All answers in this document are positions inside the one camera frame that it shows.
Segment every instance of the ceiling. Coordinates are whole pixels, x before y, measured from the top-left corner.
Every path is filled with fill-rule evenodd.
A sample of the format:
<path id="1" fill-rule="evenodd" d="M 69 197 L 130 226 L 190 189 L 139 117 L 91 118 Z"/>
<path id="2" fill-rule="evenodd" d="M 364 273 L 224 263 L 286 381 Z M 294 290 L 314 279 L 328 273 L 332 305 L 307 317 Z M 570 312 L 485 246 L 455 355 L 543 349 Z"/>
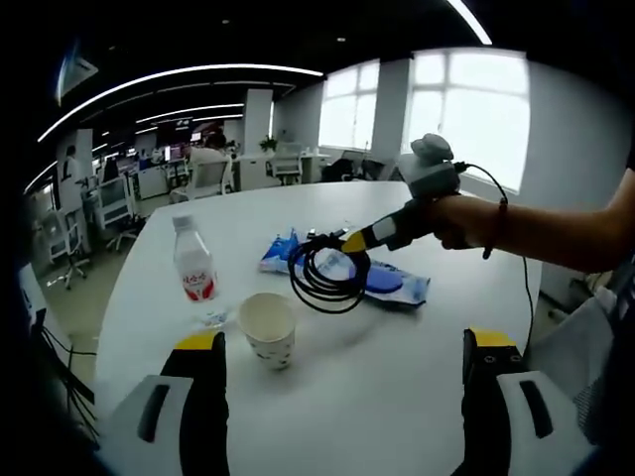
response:
<path id="1" fill-rule="evenodd" d="M 627 96 L 633 80 L 633 52 L 626 51 L 628 18 L 607 0 L 465 0 L 496 48 L 526 51 L 537 60 L 571 70 Z M 267 63 L 329 73 L 364 60 L 404 58 L 422 49 L 480 46 L 445 0 L 390 2 L 234 2 L 158 4 L 143 12 L 131 8 L 94 8 L 94 14 L 70 9 L 44 12 L 35 20 L 38 49 L 25 51 L 21 69 L 33 81 L 26 101 L 26 141 L 33 145 L 27 167 L 31 177 L 52 159 L 57 140 L 77 127 L 130 137 L 135 121 L 166 112 L 214 104 L 239 103 L 248 84 L 265 81 L 278 99 L 318 77 L 268 70 L 208 70 L 162 77 L 127 87 L 87 106 L 62 123 L 42 143 L 37 138 L 76 105 L 113 86 L 144 75 L 200 64 Z M 98 73 L 69 92 L 58 105 L 55 84 L 64 54 L 76 47 Z M 233 114 L 199 111 L 198 117 Z"/>

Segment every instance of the bottle label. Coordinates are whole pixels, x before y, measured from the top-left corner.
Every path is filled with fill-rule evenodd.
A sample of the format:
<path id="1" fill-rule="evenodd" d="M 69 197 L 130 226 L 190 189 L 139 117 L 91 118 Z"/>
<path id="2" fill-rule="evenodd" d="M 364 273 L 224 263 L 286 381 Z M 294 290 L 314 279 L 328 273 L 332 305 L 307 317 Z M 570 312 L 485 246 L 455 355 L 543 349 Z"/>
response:
<path id="1" fill-rule="evenodd" d="M 207 300 L 214 291 L 214 280 L 208 271 L 183 275 L 183 288 L 191 300 Z"/>

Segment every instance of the office desk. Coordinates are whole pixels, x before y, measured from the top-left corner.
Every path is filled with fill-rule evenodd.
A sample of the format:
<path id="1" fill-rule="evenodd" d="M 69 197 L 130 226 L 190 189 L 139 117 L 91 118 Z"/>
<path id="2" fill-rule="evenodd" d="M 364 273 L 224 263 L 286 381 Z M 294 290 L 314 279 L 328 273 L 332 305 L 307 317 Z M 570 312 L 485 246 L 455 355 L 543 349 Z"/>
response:
<path id="1" fill-rule="evenodd" d="M 321 179 L 321 168 L 327 165 L 327 154 L 302 154 L 302 183 L 314 183 Z M 267 162 L 274 159 L 273 154 L 243 154 L 234 160 L 237 181 L 241 191 L 279 186 L 277 178 L 268 177 Z"/>
<path id="2" fill-rule="evenodd" d="M 432 236 L 371 256 L 432 279 L 412 313 L 362 302 L 345 315 L 311 310 L 289 278 L 259 273 L 277 233 L 366 225 L 410 198 L 400 182 L 296 185 L 232 193 L 157 209 L 121 270 L 103 320 L 94 390 L 108 415 L 210 311 L 245 298 L 288 296 L 298 317 L 292 366 L 258 362 L 235 320 L 227 340 L 227 451 L 232 474 L 338 476 L 450 474 L 463 457 L 463 330 L 506 332 L 524 351 L 530 328 L 520 258 L 445 251 Z M 219 295 L 188 301 L 175 267 L 172 217 L 191 214 L 218 273 Z M 528 260 L 538 296 L 541 264 Z"/>

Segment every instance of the yellow part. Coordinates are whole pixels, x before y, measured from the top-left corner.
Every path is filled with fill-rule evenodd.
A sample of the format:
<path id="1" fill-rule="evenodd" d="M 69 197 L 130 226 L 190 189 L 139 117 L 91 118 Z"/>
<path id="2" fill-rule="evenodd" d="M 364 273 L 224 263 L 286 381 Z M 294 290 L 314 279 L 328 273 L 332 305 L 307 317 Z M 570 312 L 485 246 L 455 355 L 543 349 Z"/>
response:
<path id="1" fill-rule="evenodd" d="M 470 327 L 476 337 L 478 347 L 516 347 L 516 342 L 507 337 L 507 334 L 497 330 L 479 329 Z"/>
<path id="2" fill-rule="evenodd" d="M 366 249 L 366 242 L 361 234 L 361 231 L 356 231 L 348 237 L 348 239 L 341 245 L 341 251 L 343 253 L 359 253 Z"/>
<path id="3" fill-rule="evenodd" d="M 175 346 L 175 350 L 210 350 L 216 333 L 217 332 L 213 330 L 206 330 L 191 335 L 179 342 Z"/>

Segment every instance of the potted plant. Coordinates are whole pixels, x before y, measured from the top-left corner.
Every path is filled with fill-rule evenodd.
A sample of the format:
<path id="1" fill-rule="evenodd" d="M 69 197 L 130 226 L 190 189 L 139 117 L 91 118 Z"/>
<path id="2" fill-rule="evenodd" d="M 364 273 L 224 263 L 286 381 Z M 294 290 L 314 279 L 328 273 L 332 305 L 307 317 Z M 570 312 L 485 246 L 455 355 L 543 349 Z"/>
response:
<path id="1" fill-rule="evenodd" d="M 272 151 L 272 152 L 276 152 L 276 146 L 278 146 L 278 140 L 274 139 L 273 137 L 269 137 L 269 136 L 265 136 L 265 138 L 260 141 L 260 148 L 262 149 L 262 152 L 267 152 L 267 151 Z"/>

